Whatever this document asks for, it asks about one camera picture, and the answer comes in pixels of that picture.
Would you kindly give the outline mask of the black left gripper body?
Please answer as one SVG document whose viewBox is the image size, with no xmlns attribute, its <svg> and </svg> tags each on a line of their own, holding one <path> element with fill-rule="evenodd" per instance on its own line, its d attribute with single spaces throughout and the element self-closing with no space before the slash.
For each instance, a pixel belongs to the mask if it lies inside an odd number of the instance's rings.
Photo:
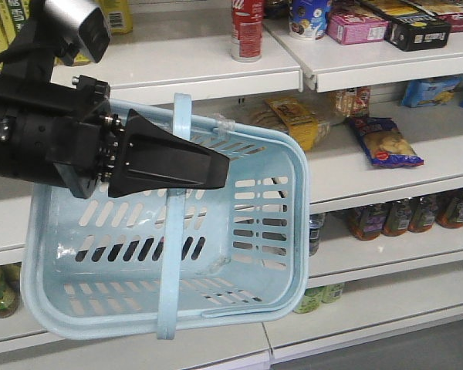
<svg viewBox="0 0 463 370">
<path fill-rule="evenodd" d="M 18 110 L 7 174 L 89 197 L 100 171 L 110 85 L 88 76 L 78 76 L 75 87 L 12 77 L 7 81 L 12 85 L 8 98 Z"/>
</svg>

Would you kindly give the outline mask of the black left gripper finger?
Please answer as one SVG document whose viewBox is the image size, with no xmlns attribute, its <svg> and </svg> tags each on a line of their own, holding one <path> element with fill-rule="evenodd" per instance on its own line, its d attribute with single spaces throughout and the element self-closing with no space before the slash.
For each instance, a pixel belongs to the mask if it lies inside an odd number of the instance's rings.
<svg viewBox="0 0 463 370">
<path fill-rule="evenodd" d="M 230 159 L 161 129 L 130 109 L 115 156 L 108 196 L 145 190 L 213 190 L 225 186 Z"/>
</svg>

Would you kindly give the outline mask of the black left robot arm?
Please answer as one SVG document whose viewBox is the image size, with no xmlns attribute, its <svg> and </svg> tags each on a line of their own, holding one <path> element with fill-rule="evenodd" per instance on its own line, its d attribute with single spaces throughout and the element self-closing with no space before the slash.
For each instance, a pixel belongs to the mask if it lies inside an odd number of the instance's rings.
<svg viewBox="0 0 463 370">
<path fill-rule="evenodd" d="M 166 131 L 130 109 L 120 119 L 107 82 L 52 83 L 55 59 L 99 62 L 110 30 L 92 1 L 33 1 L 0 53 L 0 177 L 64 187 L 87 199 L 105 182 L 112 198 L 161 188 L 220 189 L 227 156 Z"/>
</svg>

